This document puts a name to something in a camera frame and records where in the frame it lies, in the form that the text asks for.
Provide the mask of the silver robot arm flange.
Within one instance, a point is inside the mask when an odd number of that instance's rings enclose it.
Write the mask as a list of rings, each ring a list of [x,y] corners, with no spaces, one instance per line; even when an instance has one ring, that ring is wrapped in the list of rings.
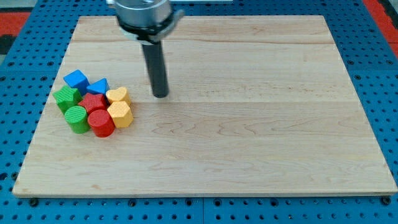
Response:
[[[185,15],[169,0],[106,0],[113,8],[121,32],[143,45],[154,45],[170,35]]]

